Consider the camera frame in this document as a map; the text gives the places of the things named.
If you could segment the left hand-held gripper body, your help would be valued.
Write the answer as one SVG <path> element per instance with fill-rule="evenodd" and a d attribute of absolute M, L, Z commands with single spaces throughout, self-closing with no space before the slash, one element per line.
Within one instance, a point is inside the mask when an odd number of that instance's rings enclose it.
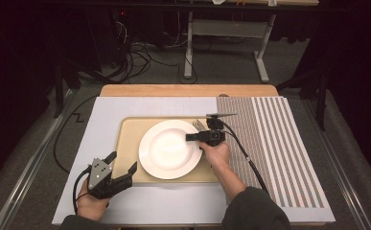
<path fill-rule="evenodd" d="M 112 167 L 99 158 L 93 160 L 88 179 L 88 193 L 97 199 L 112 198 L 132 186 L 132 177 L 128 172 L 112 178 Z"/>

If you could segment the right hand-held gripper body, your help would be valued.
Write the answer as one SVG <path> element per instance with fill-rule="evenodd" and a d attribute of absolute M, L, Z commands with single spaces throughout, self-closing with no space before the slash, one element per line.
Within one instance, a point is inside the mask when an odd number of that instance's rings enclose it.
<path fill-rule="evenodd" d="M 224 129 L 226 127 L 230 129 L 229 125 L 222 121 L 220 117 L 223 117 L 223 114 L 209 114 L 206 118 L 206 124 L 209 129 L 201 134 L 201 141 L 205 142 L 208 146 L 218 146 L 225 140 Z"/>

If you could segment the beige plastic tray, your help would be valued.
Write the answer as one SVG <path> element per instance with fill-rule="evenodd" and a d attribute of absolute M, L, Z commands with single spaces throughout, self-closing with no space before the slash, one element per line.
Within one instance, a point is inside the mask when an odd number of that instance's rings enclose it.
<path fill-rule="evenodd" d="M 144 134 L 154 125 L 167 120 L 182 120 L 192 124 L 200 120 L 207 127 L 203 117 L 127 117 L 120 125 L 117 138 L 117 157 L 113 162 L 112 176 L 117 178 L 128 172 L 131 165 L 137 163 L 137 172 L 133 176 L 133 183 L 216 183 L 210 164 L 202 153 L 197 166 L 188 174 L 177 179 L 158 179 L 148 174 L 141 166 L 138 149 Z"/>

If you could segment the white round plate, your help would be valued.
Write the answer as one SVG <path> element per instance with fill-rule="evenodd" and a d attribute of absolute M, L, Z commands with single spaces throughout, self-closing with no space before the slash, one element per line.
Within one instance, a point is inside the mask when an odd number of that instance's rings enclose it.
<path fill-rule="evenodd" d="M 142 168 L 158 179 L 177 179 L 199 163 L 202 151 L 187 134 L 197 129 L 189 122 L 167 120 L 152 126 L 142 137 L 138 154 Z"/>

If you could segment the person's right hand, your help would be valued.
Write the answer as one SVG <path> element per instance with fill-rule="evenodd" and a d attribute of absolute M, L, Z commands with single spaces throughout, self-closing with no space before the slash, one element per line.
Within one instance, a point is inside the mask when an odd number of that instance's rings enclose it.
<path fill-rule="evenodd" d="M 230 148 L 225 142 L 214 147 L 204 142 L 198 144 L 204 150 L 206 158 L 214 170 L 229 169 Z"/>

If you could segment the person's left hand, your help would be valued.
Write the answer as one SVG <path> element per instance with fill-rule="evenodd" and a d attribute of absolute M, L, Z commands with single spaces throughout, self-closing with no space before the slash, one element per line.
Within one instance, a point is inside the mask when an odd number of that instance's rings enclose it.
<path fill-rule="evenodd" d="M 90 195 L 87 190 L 87 180 L 82 182 L 79 198 L 76 202 L 79 216 L 94 221 L 101 221 L 108 203 L 109 198 L 97 199 Z"/>

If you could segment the white foam board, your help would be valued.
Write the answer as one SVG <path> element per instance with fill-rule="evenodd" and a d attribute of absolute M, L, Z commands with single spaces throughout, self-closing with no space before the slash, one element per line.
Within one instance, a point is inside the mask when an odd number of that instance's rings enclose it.
<path fill-rule="evenodd" d="M 116 151 L 121 122 L 127 117 L 206 117 L 218 112 L 219 97 L 99 97 L 94 103 L 81 145 L 55 212 L 54 224 L 73 214 L 77 177 L 96 157 Z M 258 188 L 267 187 L 244 148 L 245 161 Z M 110 201 L 103 222 L 115 227 L 218 226 L 230 201 L 219 182 L 134 184 Z M 316 225 L 334 221 L 326 208 L 281 207 L 293 224 Z"/>

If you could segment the striped woven placemat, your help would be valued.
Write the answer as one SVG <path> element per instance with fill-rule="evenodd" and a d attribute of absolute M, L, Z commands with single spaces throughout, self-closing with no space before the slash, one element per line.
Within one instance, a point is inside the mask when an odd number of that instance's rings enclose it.
<path fill-rule="evenodd" d="M 259 185 L 245 161 L 244 148 L 281 207 L 326 208 L 328 202 L 284 97 L 217 98 L 218 112 L 235 131 L 230 164 L 243 181 Z"/>

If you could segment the black metal stand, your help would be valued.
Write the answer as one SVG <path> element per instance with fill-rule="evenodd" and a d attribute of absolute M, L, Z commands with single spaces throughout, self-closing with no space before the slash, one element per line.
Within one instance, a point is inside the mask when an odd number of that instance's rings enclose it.
<path fill-rule="evenodd" d="M 328 78 L 325 74 L 318 70 L 312 70 L 278 84 L 276 90 L 280 92 L 286 88 L 300 86 L 299 97 L 301 100 L 316 99 L 315 120 L 324 131 L 327 83 Z"/>
<path fill-rule="evenodd" d="M 64 108 L 64 83 L 66 83 L 66 85 L 72 90 L 78 90 L 81 88 L 77 67 L 70 59 L 60 60 L 55 66 L 55 118 L 61 114 Z"/>

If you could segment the metal floor rail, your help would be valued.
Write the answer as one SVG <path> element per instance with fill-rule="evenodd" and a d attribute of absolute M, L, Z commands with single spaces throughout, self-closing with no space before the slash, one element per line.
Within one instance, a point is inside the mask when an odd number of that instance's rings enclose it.
<path fill-rule="evenodd" d="M 77 95 L 76 90 L 69 89 L 63 96 L 64 106 L 59 115 L 53 119 L 49 129 L 45 133 L 40 145 L 28 161 L 24 171 L 17 180 L 12 192 L 0 211 L 0 230 L 8 230 L 25 195 L 28 193 L 39 168 L 46 157 L 46 150 L 50 141 L 55 136 L 57 129 L 64 120 L 65 110 L 70 107 Z"/>
<path fill-rule="evenodd" d="M 311 122 L 315 126 L 316 132 L 318 133 L 322 145 L 326 150 L 329 165 L 332 167 L 331 172 L 333 173 L 336 183 L 342 193 L 342 196 L 344 197 L 346 206 L 349 208 L 351 216 L 354 218 L 356 226 L 359 230 L 371 230 L 371 222 L 368 216 L 365 214 L 362 205 L 360 204 L 358 194 L 352 183 L 349 181 L 349 178 L 342 165 L 340 164 L 326 132 L 321 130 L 315 118 L 315 111 L 312 103 L 308 100 L 303 100 L 302 104 L 308 113 Z"/>

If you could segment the white metal desk frame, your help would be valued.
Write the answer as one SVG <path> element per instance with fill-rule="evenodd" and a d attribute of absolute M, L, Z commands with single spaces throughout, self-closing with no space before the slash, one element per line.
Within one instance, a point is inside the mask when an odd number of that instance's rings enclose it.
<path fill-rule="evenodd" d="M 269 83 L 267 69 L 263 60 L 264 53 L 271 35 L 276 15 L 272 14 L 265 22 L 235 22 L 213 19 L 194 19 L 189 13 L 187 29 L 187 47 L 184 62 L 184 79 L 193 76 L 193 37 L 195 35 L 230 36 L 260 38 L 261 47 L 253 53 L 261 82 Z"/>

